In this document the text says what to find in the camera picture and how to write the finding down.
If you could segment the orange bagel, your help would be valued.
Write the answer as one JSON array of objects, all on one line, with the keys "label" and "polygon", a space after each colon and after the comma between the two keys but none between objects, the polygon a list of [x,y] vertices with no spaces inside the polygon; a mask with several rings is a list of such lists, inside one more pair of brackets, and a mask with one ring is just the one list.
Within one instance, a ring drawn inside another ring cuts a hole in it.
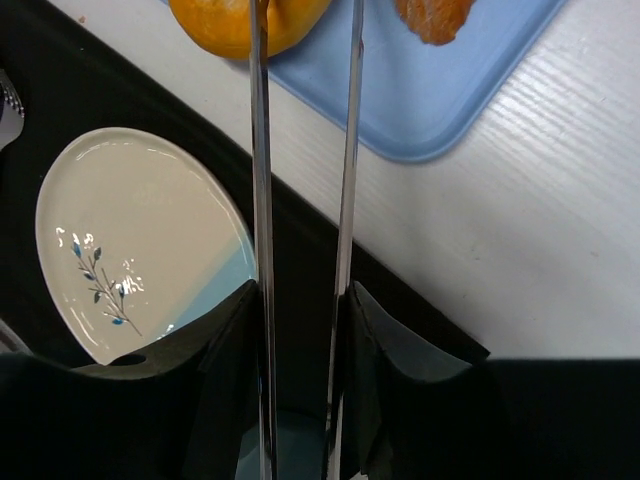
[{"label": "orange bagel", "polygon": [[[268,3],[268,55],[297,45],[316,25],[329,0],[274,0]],[[186,34],[222,58],[246,60],[251,49],[248,1],[170,0],[169,8]]]}]

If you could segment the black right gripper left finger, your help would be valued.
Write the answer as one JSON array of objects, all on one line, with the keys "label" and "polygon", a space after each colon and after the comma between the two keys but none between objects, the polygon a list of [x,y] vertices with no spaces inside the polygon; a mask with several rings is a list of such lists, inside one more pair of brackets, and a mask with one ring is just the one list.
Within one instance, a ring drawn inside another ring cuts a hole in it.
[{"label": "black right gripper left finger", "polygon": [[1,357],[5,479],[231,479],[256,414],[248,281],[109,365]]}]

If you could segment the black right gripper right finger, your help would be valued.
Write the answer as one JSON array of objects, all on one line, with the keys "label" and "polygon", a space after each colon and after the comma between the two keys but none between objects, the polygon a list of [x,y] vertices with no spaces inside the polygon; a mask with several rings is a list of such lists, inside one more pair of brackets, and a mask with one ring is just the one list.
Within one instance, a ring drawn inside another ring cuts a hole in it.
[{"label": "black right gripper right finger", "polygon": [[635,360],[468,363],[350,293],[349,419],[371,479],[635,479]]}]

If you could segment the metal tongs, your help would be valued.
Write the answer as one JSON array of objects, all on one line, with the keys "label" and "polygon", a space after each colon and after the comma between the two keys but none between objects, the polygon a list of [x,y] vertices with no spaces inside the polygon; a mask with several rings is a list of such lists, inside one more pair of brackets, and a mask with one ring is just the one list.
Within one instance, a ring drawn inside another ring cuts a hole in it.
[{"label": "metal tongs", "polygon": [[[249,3],[254,246],[259,297],[262,302],[263,340],[258,348],[260,477],[278,477],[276,412],[276,346],[274,315],[274,259],[272,173],[268,89],[268,3]],[[364,42],[364,3],[353,3],[348,110],[333,312],[328,365],[323,479],[341,477],[344,393],[346,385],[347,313],[351,279],[358,127]]]}]

